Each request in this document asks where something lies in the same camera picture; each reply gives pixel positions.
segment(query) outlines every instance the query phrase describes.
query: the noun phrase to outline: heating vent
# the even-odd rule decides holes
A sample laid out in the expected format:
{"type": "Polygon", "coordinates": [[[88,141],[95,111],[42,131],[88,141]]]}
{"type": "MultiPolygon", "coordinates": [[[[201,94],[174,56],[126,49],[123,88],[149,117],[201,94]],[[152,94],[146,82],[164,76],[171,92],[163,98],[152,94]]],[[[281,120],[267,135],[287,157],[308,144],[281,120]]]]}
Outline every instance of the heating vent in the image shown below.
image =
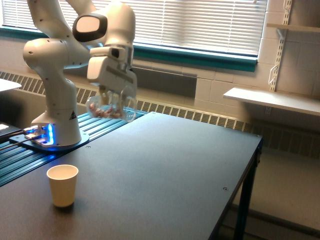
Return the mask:
{"type": "MultiPolygon", "coordinates": [[[[0,78],[21,84],[19,91],[28,91],[45,95],[45,88],[40,79],[0,72],[0,78]]],[[[95,96],[96,91],[86,88],[76,88],[76,101],[85,104],[89,97],[95,96]]],[[[284,129],[277,125],[250,123],[234,117],[199,111],[160,102],[138,99],[137,109],[145,112],[157,112],[175,117],[186,118],[202,123],[217,125],[237,131],[263,136],[263,146],[280,151],[299,154],[315,159],[320,158],[320,134],[284,129]]]]}
{"type": "MultiPolygon", "coordinates": [[[[0,72],[0,79],[5,79],[5,80],[9,80],[9,81],[21,84],[21,87],[19,88],[19,90],[32,92],[40,95],[46,95],[45,86],[42,83],[41,79],[21,76],[18,74],[13,74],[13,73],[3,72],[3,71],[0,72]]],[[[76,102],[78,104],[84,105],[86,104],[88,98],[95,96],[96,94],[97,94],[97,91],[77,87],[76,102]]]]}

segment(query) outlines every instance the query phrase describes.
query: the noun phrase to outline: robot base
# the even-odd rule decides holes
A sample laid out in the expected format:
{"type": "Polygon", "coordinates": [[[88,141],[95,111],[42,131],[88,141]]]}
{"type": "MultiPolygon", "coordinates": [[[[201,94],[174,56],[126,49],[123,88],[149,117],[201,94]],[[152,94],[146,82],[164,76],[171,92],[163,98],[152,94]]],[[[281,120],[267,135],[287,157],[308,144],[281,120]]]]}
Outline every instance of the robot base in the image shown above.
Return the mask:
{"type": "Polygon", "coordinates": [[[79,141],[76,144],[69,145],[69,146],[44,147],[44,146],[41,146],[37,143],[34,143],[32,140],[22,142],[22,141],[26,140],[25,135],[23,135],[23,134],[9,138],[9,141],[11,143],[22,142],[20,146],[23,146],[27,149],[32,149],[35,151],[47,152],[47,153],[48,152],[49,153],[63,153],[63,152],[70,152],[70,151],[77,149],[77,148],[79,148],[89,142],[89,134],[85,133],[84,131],[80,131],[80,134],[81,134],[81,141],[79,141]]]}

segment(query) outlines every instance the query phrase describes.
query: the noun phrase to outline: table leg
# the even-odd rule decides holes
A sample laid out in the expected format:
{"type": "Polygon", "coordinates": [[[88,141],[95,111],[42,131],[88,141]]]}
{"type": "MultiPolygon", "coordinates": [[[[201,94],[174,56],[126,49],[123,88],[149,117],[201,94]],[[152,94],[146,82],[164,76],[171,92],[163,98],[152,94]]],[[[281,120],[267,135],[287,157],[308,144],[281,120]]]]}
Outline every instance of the table leg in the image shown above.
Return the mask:
{"type": "Polygon", "coordinates": [[[255,151],[255,154],[253,156],[254,162],[242,184],[238,216],[237,216],[237,221],[236,221],[234,235],[233,235],[234,240],[242,240],[244,238],[251,193],[254,186],[254,180],[255,180],[256,168],[259,162],[259,156],[260,156],[260,148],[258,148],[255,151]]]}

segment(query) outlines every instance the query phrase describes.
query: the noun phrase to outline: window blinds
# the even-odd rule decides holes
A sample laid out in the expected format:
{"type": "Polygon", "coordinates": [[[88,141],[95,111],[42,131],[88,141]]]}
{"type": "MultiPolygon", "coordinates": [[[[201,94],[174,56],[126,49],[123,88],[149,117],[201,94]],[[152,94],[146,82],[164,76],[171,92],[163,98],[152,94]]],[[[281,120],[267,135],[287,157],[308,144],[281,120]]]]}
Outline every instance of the window blinds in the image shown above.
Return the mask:
{"type": "MultiPolygon", "coordinates": [[[[76,12],[59,0],[72,26],[76,12]]],[[[97,9],[110,0],[93,0],[97,9]]],[[[123,0],[136,16],[135,42],[257,56],[267,0],[123,0]]],[[[26,0],[2,0],[3,24],[34,29],[26,0]]]]}

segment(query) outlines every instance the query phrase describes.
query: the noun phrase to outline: black table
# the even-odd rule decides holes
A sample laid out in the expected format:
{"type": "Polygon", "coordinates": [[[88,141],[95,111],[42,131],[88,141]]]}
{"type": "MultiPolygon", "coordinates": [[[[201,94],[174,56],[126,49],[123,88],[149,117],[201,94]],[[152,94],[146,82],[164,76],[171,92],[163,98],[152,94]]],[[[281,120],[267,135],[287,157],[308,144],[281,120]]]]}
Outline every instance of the black table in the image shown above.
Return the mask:
{"type": "Polygon", "coordinates": [[[149,113],[0,187],[1,239],[214,239],[243,182],[246,224],[257,135],[149,113]],[[76,200],[52,205],[46,171],[79,168],[76,200]]]}

